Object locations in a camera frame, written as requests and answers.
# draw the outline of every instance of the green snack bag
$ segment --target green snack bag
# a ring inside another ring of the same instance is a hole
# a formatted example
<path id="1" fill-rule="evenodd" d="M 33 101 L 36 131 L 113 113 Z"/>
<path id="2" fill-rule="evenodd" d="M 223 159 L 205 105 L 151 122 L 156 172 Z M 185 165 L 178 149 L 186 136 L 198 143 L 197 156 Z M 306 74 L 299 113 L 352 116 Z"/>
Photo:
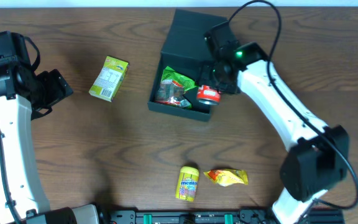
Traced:
<path id="1" fill-rule="evenodd" d="M 191 103 L 183 95 L 194 87 L 196 84 L 192 79 L 166 67 L 162 73 L 155 102 L 190 109 Z"/>

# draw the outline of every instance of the snack wrapper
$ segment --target snack wrapper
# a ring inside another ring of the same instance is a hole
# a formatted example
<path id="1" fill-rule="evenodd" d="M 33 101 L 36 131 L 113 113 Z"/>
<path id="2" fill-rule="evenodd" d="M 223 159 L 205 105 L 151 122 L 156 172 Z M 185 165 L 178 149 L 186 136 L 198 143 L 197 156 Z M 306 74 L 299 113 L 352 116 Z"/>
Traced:
<path id="1" fill-rule="evenodd" d="M 227 187 L 232 184 L 248 185 L 248 176 L 245 170 L 215 169 L 204 172 L 204 175 L 214 184 Z"/>
<path id="2" fill-rule="evenodd" d="M 155 102 L 190 109 L 191 103 L 183 95 L 195 87 L 195 82 L 192 79 L 177 73 L 170 67 L 166 67 L 162 73 Z"/>

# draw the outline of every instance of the black box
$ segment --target black box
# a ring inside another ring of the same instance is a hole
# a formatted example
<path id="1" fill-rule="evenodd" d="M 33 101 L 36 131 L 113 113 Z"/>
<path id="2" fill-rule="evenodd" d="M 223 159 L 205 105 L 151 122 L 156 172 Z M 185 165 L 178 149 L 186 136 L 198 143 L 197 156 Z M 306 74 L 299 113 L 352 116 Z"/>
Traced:
<path id="1" fill-rule="evenodd" d="M 220 16 L 181 9 L 176 10 L 171 29 L 161 50 L 160 63 L 150 99 L 147 103 L 149 110 L 199 121 L 208 121 L 210 119 L 211 107 L 198 102 L 196 99 L 197 88 L 185 93 L 185 98 L 192 104 L 192 109 L 190 110 L 154 103 L 154 99 L 160 88 L 162 72 L 166 66 L 193 79 L 197 84 L 201 67 L 205 64 L 213 64 L 213 58 L 204 40 L 204 34 L 213 26 L 225 21 L 227 19 Z M 230 28 L 227 28 L 225 35 L 227 35 L 228 40 L 235 39 Z"/>

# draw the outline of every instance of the wood grain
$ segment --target wood grain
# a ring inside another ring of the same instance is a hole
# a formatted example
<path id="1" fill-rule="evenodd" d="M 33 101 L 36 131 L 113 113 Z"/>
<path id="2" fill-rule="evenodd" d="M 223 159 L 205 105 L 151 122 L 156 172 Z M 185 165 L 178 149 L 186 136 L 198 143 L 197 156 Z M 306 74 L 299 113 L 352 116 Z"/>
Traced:
<path id="1" fill-rule="evenodd" d="M 191 11 L 229 16 L 234 8 Z M 358 8 L 280 9 L 282 38 L 275 66 L 300 100 L 351 137 L 358 173 Z M 59 69 L 75 94 L 52 114 L 32 122 L 41 182 L 52 209 L 90 202 L 139 210 L 237 209 L 269 206 L 279 196 L 286 152 L 278 134 L 246 96 L 225 96 L 210 122 L 147 109 L 160 49 L 174 9 L 0 9 L 0 31 L 28 35 L 41 51 L 43 70 Z M 270 9 L 241 12 L 232 29 L 243 42 L 271 46 L 276 18 Z M 113 103 L 89 96 L 107 55 L 130 62 Z M 249 185 L 219 187 L 206 178 L 194 203 L 175 199 L 179 168 L 234 167 Z M 350 178 L 325 197 L 350 203 Z M 358 207 L 346 212 L 358 223 Z"/>

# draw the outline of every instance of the mentos label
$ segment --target mentos label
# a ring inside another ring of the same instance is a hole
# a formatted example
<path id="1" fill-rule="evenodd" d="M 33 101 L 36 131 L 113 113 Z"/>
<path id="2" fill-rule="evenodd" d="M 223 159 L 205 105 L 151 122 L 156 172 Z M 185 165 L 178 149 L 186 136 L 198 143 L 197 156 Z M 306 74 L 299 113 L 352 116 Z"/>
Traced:
<path id="1" fill-rule="evenodd" d="M 194 201 L 196 197 L 198 176 L 180 173 L 179 183 L 177 188 L 176 198 L 187 200 L 189 202 Z"/>

